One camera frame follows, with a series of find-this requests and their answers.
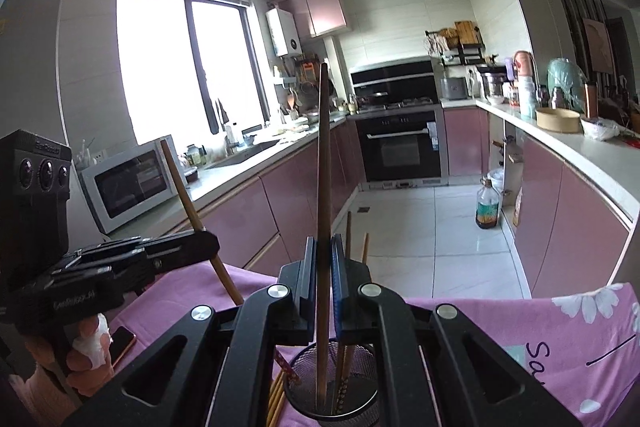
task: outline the water heater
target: water heater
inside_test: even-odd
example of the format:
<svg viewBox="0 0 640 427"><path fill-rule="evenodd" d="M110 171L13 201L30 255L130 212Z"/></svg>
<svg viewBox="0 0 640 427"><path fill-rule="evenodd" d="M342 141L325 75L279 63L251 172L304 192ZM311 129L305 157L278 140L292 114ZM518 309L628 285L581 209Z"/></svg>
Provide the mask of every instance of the water heater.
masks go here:
<svg viewBox="0 0 640 427"><path fill-rule="evenodd" d="M271 31L273 49L278 57L302 55L298 32L291 13L273 8L267 12L267 22Z"/></svg>

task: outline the window frame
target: window frame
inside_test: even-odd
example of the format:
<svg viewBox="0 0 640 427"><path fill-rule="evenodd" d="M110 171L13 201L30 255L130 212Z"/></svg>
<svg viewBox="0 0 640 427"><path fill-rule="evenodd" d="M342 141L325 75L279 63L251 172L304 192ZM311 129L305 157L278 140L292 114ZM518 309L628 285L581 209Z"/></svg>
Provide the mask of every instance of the window frame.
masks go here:
<svg viewBox="0 0 640 427"><path fill-rule="evenodd" d="M260 110L262 112L262 121L266 122L270 118L269 104L267 102L267 95L264 90L264 83L262 81L262 75L260 74L260 68L258 67L258 59L255 54L254 40L251 36L251 29L249 28L249 17L247 15L247 6L240 6L233 3L221 2L216 0L183 0L184 11L187 19L187 30L189 35L189 41L191 43L191 55L193 56L193 66L196 71L196 77L198 79L198 87L200 87L200 95L202 97L202 103L204 105L204 112L209 122L209 130L211 134L218 134L221 130L222 122L218 121L216 111L211 101L211 95L209 93L209 87L207 86L207 76L202 65L202 56L200 55L200 47L198 45L198 37L196 34L196 26L193 19L193 2L203 2L208 4L217 4L219 6L225 6L228 8L235 8L240 15L240 23L242 26L242 33L244 34L244 43L246 45L247 54L249 56L249 63L251 65L252 73L254 74L255 90L258 94L258 102L260 103Z"/></svg>

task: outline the white flower print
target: white flower print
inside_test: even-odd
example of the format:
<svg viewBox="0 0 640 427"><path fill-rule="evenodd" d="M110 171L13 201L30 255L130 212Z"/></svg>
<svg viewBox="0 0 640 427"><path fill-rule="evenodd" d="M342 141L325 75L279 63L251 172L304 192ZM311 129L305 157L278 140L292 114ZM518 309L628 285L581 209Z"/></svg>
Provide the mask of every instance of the white flower print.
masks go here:
<svg viewBox="0 0 640 427"><path fill-rule="evenodd" d="M631 327L634 330L634 333L638 333L640 331L640 304L638 304L637 302L634 302L631 305L631 311L634 314L634 318L633 318L633 322L631 324Z"/></svg>
<svg viewBox="0 0 640 427"><path fill-rule="evenodd" d="M571 318L574 318L582 308L584 321L587 324L593 324L598 312L606 319L610 319L613 316L613 306L617 306L620 302L615 290L620 290L622 286L621 283L610 284L593 292L554 297L551 301L562 310L562 313L569 315Z"/></svg>
<svg viewBox="0 0 640 427"><path fill-rule="evenodd" d="M599 402L587 399L580 404L580 412L582 414L589 414L592 412L596 412L600 407L601 405Z"/></svg>

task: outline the microwave oven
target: microwave oven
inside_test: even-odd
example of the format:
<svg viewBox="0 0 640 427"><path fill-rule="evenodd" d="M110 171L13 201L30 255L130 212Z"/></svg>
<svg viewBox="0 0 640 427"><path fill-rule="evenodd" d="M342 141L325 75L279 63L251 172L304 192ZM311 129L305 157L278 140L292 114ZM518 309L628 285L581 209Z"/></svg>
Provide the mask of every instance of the microwave oven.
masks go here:
<svg viewBox="0 0 640 427"><path fill-rule="evenodd" d="M128 223L158 204L177 196L160 140L165 139L182 173L171 135L106 158L79 172L86 201L102 233Z"/></svg>

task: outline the white tile floor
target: white tile floor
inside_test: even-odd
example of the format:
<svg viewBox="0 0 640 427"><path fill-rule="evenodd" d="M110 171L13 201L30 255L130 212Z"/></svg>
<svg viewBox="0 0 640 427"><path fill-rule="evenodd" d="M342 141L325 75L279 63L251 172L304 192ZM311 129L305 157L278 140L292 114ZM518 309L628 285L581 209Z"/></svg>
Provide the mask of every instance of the white tile floor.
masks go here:
<svg viewBox="0 0 640 427"><path fill-rule="evenodd" d="M372 279L405 298L522 299L500 226L476 225L478 190L459 185L361 192L350 207L353 258L360 258L369 232ZM367 206L369 212L358 212ZM337 230L343 238L345 228L346 218Z"/></svg>

